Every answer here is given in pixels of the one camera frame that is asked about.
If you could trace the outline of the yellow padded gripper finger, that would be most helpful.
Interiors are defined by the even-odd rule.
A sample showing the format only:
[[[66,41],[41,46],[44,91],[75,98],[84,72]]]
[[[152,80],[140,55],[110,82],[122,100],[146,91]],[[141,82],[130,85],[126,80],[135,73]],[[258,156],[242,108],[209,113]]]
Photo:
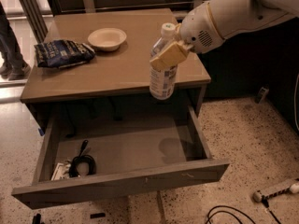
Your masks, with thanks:
[[[155,70],[161,71],[171,66],[176,66],[184,62],[193,45],[186,44],[184,41],[173,41],[163,48],[157,55],[154,55],[149,64]]]

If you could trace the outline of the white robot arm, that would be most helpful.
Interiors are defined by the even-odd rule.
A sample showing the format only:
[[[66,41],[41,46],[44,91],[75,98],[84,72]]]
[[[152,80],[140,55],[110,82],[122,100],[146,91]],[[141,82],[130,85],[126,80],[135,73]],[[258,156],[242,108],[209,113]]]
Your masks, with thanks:
[[[299,0],[209,0],[175,27],[175,37],[150,66],[158,71],[184,62],[189,53],[207,53],[226,40],[259,31],[299,16]]]

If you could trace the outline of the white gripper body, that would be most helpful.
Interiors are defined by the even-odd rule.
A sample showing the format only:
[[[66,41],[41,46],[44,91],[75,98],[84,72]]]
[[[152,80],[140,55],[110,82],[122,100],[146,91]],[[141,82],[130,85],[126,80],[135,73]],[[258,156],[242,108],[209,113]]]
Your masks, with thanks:
[[[207,53],[224,43],[212,16],[209,3],[203,3],[190,11],[183,19],[179,33],[181,38],[192,45],[195,53]]]

